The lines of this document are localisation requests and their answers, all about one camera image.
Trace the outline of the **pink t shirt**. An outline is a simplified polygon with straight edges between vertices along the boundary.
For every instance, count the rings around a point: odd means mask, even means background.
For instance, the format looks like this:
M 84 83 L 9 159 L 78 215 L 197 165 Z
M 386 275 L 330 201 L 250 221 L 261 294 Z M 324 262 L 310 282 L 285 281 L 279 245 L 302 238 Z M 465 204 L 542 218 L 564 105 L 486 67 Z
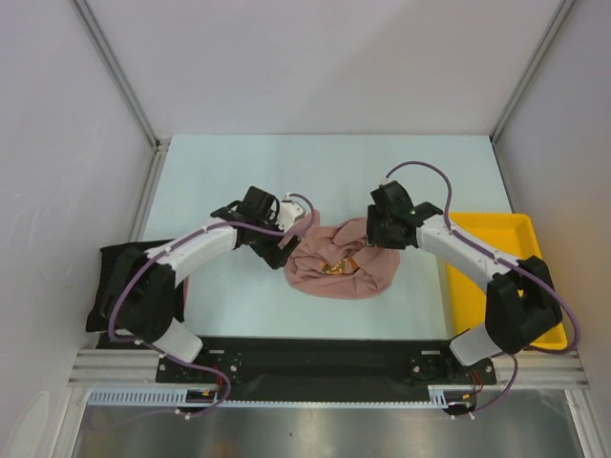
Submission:
M 367 220 L 322 225 L 320 214 L 284 266 L 288 284 L 311 296 L 363 300 L 392 284 L 401 263 L 395 250 L 367 244 Z

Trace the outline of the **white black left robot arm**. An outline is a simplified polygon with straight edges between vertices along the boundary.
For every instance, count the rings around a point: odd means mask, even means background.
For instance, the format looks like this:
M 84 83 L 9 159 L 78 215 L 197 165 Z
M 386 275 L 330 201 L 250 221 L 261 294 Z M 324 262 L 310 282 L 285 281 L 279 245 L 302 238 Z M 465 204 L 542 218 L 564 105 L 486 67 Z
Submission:
M 178 360 L 188 380 L 204 379 L 211 359 L 201 352 L 201 338 L 176 316 L 179 288 L 207 262 L 243 246 L 270 268 L 283 267 L 314 220 L 305 196 L 277 198 L 250 187 L 190 234 L 146 250 L 129 244 L 118 255 L 101 299 L 110 340 L 148 344 Z

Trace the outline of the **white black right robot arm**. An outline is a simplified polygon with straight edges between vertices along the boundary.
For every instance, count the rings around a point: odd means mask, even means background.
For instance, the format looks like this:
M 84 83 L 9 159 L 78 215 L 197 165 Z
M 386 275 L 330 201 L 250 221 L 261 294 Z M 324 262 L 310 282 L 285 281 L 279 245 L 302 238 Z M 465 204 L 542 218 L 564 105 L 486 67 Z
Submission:
M 482 324 L 452 338 L 440 359 L 442 375 L 462 383 L 475 364 L 505 353 L 515 355 L 562 321 L 562 311 L 547 264 L 522 260 L 497 250 L 454 224 L 429 202 L 415 205 L 397 181 L 370 193 L 368 245 L 424 250 L 449 263 L 485 294 Z

